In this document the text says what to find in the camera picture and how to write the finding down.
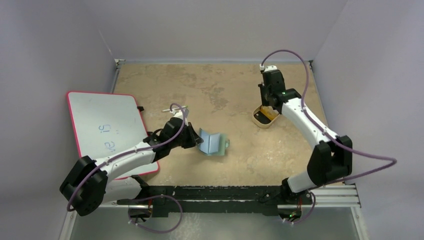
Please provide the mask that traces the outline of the green leather card holder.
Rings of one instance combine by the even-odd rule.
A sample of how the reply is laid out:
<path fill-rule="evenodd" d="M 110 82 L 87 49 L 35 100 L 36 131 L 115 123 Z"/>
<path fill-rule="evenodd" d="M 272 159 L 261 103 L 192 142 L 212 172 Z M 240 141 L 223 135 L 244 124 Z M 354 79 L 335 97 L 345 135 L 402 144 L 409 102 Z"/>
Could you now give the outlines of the green leather card holder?
<path fill-rule="evenodd" d="M 200 128 L 199 136 L 203 142 L 197 148 L 206 156 L 224 156 L 230 146 L 230 140 L 224 133 L 209 133 Z"/>

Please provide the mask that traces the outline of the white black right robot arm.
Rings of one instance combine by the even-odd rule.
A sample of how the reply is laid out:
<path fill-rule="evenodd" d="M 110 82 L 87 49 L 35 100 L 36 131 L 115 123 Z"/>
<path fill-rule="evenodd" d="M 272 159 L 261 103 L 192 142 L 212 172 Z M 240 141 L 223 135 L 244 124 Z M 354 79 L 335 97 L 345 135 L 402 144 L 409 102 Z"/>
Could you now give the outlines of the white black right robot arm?
<path fill-rule="evenodd" d="M 261 71 L 263 81 L 258 85 L 261 102 L 290 120 L 312 148 L 306 170 L 282 181 L 280 196 L 288 204 L 300 198 L 301 192 L 321 187 L 352 173 L 353 146 L 348 136 L 339 136 L 327 128 L 314 114 L 306 113 L 301 95 L 287 89 L 283 74 L 274 65 Z"/>

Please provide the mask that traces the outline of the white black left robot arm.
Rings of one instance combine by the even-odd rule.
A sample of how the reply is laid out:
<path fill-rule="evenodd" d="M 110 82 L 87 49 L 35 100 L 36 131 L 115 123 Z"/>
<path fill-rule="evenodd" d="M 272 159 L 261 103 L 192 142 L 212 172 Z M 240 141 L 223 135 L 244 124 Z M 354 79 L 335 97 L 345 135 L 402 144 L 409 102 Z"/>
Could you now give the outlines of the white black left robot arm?
<path fill-rule="evenodd" d="M 203 143 L 191 122 L 172 117 L 163 128 L 149 131 L 135 146 L 117 154 L 92 159 L 79 158 L 59 187 L 68 201 L 66 210 L 86 216 L 104 201 L 107 185 L 119 176 L 140 166 L 168 156 L 172 149 L 189 149 Z"/>

